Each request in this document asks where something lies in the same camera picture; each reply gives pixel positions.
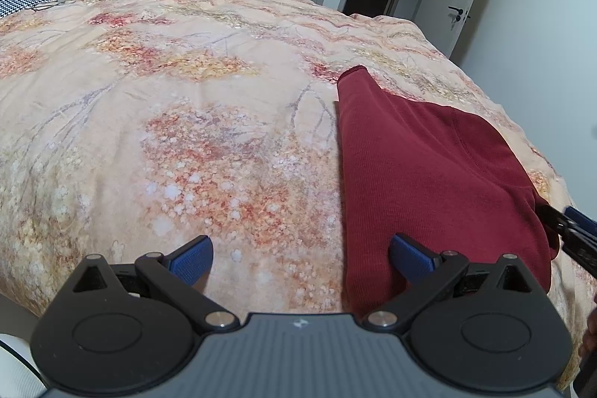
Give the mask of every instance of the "blue gripper pad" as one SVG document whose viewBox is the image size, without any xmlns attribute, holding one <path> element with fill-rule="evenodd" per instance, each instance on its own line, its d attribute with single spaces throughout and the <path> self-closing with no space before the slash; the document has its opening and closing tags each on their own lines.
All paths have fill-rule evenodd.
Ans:
<svg viewBox="0 0 597 398">
<path fill-rule="evenodd" d="M 563 213 L 578 226 L 580 226 L 584 231 L 597 237 L 597 221 L 590 219 L 589 216 L 586 216 L 572 206 L 568 206 Z"/>
<path fill-rule="evenodd" d="M 187 285 L 193 285 L 211 268 L 214 246 L 208 236 L 196 237 L 164 258 L 166 268 Z"/>
<path fill-rule="evenodd" d="M 435 270 L 437 256 L 401 234 L 395 234 L 390 242 L 390 262 L 413 285 Z"/>
</svg>

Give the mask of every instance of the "ridged gray surface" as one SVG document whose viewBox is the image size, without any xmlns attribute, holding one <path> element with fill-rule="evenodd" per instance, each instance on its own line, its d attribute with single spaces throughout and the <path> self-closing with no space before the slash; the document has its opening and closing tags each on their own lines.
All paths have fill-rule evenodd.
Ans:
<svg viewBox="0 0 597 398">
<path fill-rule="evenodd" d="M 400 340 L 352 317 L 255 314 L 209 336 L 177 376 L 135 398 L 470 398 L 425 374 Z M 553 389 L 524 395 L 561 397 Z M 49 391 L 44 398 L 71 398 Z"/>
</svg>

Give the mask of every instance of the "red sweater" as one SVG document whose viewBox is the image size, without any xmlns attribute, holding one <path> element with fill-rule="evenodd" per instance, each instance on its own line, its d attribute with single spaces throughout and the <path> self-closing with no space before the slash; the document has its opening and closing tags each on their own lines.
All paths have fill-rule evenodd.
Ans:
<svg viewBox="0 0 597 398">
<path fill-rule="evenodd" d="M 338 97 L 353 312 L 362 316 L 405 289 L 388 258 L 395 233 L 472 262 L 517 254 L 549 290 L 559 240 L 535 214 L 547 202 L 488 122 L 386 93 L 363 66 L 338 79 Z"/>
</svg>

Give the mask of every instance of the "checkered pillow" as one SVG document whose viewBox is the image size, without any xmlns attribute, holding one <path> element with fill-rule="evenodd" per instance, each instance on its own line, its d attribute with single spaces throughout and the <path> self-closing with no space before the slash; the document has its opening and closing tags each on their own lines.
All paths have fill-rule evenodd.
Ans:
<svg viewBox="0 0 597 398">
<path fill-rule="evenodd" d="M 0 0 L 0 18 L 49 0 Z"/>
</svg>

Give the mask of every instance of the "floral comforter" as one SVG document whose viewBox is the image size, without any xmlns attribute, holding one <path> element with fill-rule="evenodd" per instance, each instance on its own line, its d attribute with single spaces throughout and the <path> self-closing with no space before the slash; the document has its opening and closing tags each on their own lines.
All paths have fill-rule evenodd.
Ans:
<svg viewBox="0 0 597 398">
<path fill-rule="evenodd" d="M 357 64 L 389 92 L 487 119 L 539 193 L 570 203 L 410 21 L 307 0 L 77 0 L 0 33 L 0 291 L 37 314 L 84 255 L 126 263 L 197 234 L 214 243 L 206 295 L 241 317 L 341 311 L 335 81 Z M 562 254 L 552 274 L 578 342 L 592 279 Z"/>
</svg>

